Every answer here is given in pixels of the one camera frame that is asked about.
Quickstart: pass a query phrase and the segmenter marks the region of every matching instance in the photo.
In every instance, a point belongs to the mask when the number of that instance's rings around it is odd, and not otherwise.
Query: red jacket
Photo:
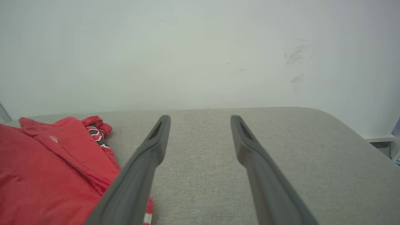
[[[120,171],[86,129],[92,123],[111,131],[99,117],[0,125],[1,225],[84,223]]]

